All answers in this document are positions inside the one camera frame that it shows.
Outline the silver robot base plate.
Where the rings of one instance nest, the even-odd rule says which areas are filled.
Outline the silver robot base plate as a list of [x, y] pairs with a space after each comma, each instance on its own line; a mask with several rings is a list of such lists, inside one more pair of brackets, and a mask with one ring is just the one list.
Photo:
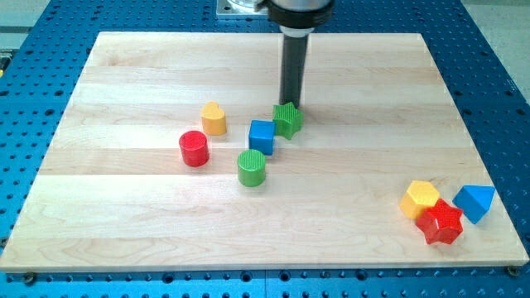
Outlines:
[[266, 8], [255, 10], [258, 3], [258, 0], [217, 0], [216, 16], [219, 19], [267, 17]]

